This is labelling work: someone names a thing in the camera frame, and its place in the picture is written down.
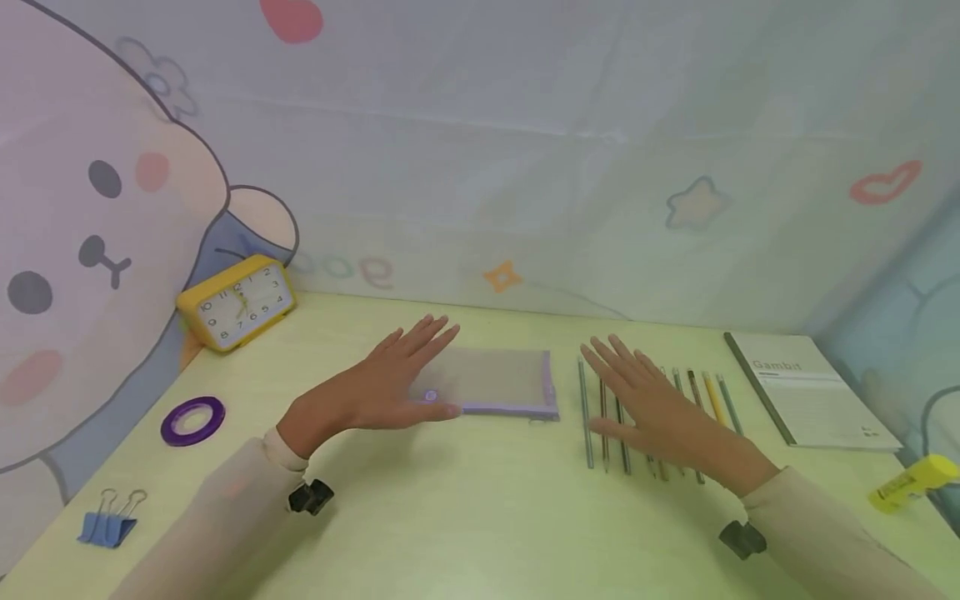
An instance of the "wrist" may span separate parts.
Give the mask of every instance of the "wrist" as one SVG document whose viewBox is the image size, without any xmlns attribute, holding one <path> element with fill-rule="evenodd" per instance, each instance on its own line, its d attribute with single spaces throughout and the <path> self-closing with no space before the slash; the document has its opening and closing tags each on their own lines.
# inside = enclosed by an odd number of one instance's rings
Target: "wrist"
<svg viewBox="0 0 960 600">
<path fill-rule="evenodd" d="M 723 433 L 703 469 L 710 479 L 742 498 L 780 472 L 753 442 L 728 429 Z"/>
<path fill-rule="evenodd" d="M 346 429 L 342 421 L 330 406 L 301 396 L 276 424 L 276 432 L 297 456 L 309 459 L 317 448 Z"/>
</svg>

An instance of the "yellow pencil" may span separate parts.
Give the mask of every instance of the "yellow pencil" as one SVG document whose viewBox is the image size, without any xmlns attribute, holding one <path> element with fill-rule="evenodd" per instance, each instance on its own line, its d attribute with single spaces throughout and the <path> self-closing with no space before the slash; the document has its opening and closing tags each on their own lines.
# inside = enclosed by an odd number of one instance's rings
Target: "yellow pencil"
<svg viewBox="0 0 960 600">
<path fill-rule="evenodd" d="M 713 407 L 713 415 L 716 416 L 717 422 L 727 426 L 727 419 L 723 416 L 723 411 L 720 410 L 720 400 L 717 399 L 717 393 L 713 390 L 713 380 L 710 379 L 710 373 L 704 371 L 701 373 L 704 376 L 704 382 L 707 384 L 707 396 L 710 396 L 710 406 Z"/>
</svg>

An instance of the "beige sleeve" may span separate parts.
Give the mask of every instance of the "beige sleeve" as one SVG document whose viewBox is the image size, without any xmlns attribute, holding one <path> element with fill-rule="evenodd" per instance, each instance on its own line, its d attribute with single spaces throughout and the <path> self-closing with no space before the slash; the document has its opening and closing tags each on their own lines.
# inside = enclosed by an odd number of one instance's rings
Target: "beige sleeve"
<svg viewBox="0 0 960 600">
<path fill-rule="evenodd" d="M 124 578 L 112 600 L 206 598 L 288 515 L 287 496 L 307 462 L 271 429 L 248 440 L 204 480 L 166 534 Z"/>
<path fill-rule="evenodd" d="M 773 559 L 818 600 L 946 598 L 792 468 L 745 496 L 743 505 Z"/>
</svg>

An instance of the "purple tape roll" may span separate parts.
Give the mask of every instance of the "purple tape roll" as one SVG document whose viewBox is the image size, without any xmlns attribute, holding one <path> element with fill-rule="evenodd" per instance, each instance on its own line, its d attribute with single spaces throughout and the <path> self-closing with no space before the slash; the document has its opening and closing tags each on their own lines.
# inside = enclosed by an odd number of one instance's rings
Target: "purple tape roll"
<svg viewBox="0 0 960 600">
<path fill-rule="evenodd" d="M 204 426 L 190 433 L 178 433 L 174 428 L 177 422 L 185 417 L 191 411 L 207 407 L 211 411 L 210 420 L 204 423 Z M 187 400 L 174 410 L 170 411 L 163 423 L 160 424 L 160 436 L 167 445 L 185 446 L 199 444 L 203 440 L 212 436 L 227 416 L 227 408 L 224 403 L 213 396 L 200 396 Z"/>
</svg>

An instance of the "notebook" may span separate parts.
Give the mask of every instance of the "notebook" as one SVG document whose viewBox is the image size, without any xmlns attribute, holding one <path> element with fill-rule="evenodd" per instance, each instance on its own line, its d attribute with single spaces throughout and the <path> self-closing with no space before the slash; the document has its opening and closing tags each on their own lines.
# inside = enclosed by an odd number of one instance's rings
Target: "notebook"
<svg viewBox="0 0 960 600">
<path fill-rule="evenodd" d="M 724 334 L 790 445 L 894 452 L 902 444 L 803 335 Z"/>
</svg>

